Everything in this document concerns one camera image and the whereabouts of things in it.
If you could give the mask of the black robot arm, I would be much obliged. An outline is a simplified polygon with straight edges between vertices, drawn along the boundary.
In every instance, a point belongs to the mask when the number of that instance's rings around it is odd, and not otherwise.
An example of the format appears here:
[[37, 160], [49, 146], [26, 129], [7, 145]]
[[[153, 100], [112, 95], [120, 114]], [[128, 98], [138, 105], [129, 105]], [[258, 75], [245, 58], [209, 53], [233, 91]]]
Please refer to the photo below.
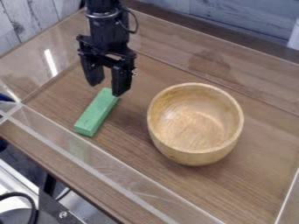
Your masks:
[[85, 0], [85, 17], [89, 35], [80, 34], [80, 64], [88, 84], [94, 87], [105, 78], [104, 68], [110, 69], [112, 95], [118, 97], [130, 88], [136, 53], [128, 47], [130, 10], [121, 0]]

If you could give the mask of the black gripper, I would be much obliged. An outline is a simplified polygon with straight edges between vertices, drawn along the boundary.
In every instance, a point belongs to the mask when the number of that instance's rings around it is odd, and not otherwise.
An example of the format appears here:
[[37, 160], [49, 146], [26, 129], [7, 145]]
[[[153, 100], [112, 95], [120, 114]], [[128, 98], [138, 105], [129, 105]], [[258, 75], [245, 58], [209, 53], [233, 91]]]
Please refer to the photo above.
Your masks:
[[112, 95], [118, 97], [130, 88], [136, 53], [126, 44], [97, 45], [90, 36], [78, 35], [78, 56], [88, 84], [94, 87], [105, 78], [104, 68], [112, 68]]

